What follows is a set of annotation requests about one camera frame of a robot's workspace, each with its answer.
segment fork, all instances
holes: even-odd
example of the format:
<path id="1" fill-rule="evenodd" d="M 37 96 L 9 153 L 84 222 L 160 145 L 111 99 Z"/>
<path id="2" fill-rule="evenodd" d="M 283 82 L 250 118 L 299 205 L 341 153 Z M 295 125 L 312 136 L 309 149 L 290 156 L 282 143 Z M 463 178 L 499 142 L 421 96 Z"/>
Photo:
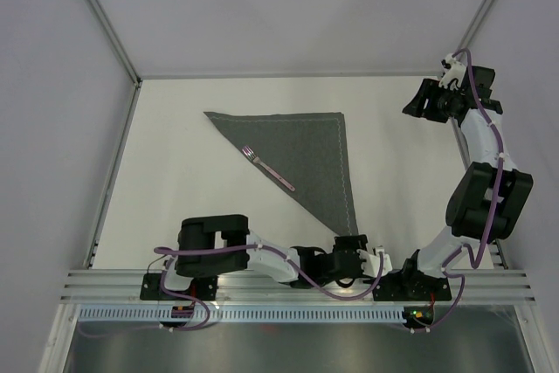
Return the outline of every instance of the fork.
<path id="1" fill-rule="evenodd" d="M 286 181 L 285 179 L 283 179 L 283 177 L 277 173 L 275 170 L 273 170 L 272 168 L 270 168 L 268 165 L 266 165 L 265 163 L 262 162 L 262 160 L 256 156 L 256 153 L 254 153 L 254 151 L 249 148 L 248 146 L 244 146 L 242 148 L 242 152 L 243 155 L 246 156 L 246 158 L 251 161 L 252 163 L 254 163 L 255 165 L 260 165 L 262 168 L 264 168 L 265 170 L 267 170 L 274 178 L 276 178 L 278 181 L 280 181 L 281 183 L 284 184 L 284 186 L 290 190 L 290 191 L 295 191 L 295 187 L 293 187 L 288 181 Z"/>

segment white table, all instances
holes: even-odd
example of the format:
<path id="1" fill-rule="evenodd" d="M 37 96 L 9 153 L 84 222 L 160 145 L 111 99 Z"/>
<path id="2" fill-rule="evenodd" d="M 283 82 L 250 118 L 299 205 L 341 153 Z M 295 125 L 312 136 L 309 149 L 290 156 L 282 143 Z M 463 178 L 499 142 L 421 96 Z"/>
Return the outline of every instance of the white table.
<path id="1" fill-rule="evenodd" d="M 331 249 L 333 233 L 253 168 L 203 111 L 344 113 L 359 231 L 400 266 L 440 232 L 464 174 L 450 124 L 402 114 L 421 79 L 144 81 L 94 268 L 144 268 L 155 246 L 176 246 L 183 219 L 231 213 L 278 245 Z M 488 255 L 482 267 L 493 267 Z"/>

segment gray floor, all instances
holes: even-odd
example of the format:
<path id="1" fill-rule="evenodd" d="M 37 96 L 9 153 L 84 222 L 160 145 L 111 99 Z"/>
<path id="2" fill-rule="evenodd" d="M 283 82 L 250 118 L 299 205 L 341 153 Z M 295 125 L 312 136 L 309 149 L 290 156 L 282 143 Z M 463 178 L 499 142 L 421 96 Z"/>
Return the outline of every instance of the gray floor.
<path id="1" fill-rule="evenodd" d="M 137 324 L 88 323 L 88 333 Z M 514 315 L 460 309 L 429 335 L 383 324 L 218 324 L 192 333 L 76 336 L 73 366 L 89 372 L 532 372 Z"/>

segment gray cloth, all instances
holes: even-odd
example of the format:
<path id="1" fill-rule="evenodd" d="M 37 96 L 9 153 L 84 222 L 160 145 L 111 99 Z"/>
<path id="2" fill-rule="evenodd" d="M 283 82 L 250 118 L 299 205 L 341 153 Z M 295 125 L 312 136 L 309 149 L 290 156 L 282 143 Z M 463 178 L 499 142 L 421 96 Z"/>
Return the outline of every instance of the gray cloth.
<path id="1" fill-rule="evenodd" d="M 291 192 L 257 165 L 325 226 L 338 235 L 358 234 L 342 113 L 205 114 L 239 152 L 249 146 L 295 187 L 295 192 Z"/>

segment pink fork handle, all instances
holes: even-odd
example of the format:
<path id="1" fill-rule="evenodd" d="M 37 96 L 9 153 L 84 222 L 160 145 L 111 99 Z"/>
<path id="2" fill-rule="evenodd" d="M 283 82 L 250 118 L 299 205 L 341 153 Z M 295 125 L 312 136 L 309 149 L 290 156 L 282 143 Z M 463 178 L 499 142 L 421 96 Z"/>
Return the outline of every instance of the pink fork handle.
<path id="1" fill-rule="evenodd" d="M 265 163 L 263 163 L 262 161 L 258 161 L 257 162 L 258 165 L 260 165 L 262 168 L 264 168 L 265 170 L 267 170 L 270 174 L 272 174 L 272 176 L 274 178 L 276 178 L 278 181 L 280 181 L 281 183 L 284 184 L 284 186 L 290 190 L 290 191 L 295 191 L 295 187 L 293 187 L 288 181 L 286 181 L 285 179 L 283 179 L 283 177 L 277 173 L 275 170 L 273 170 L 272 168 L 270 168 L 268 165 L 266 165 Z"/>

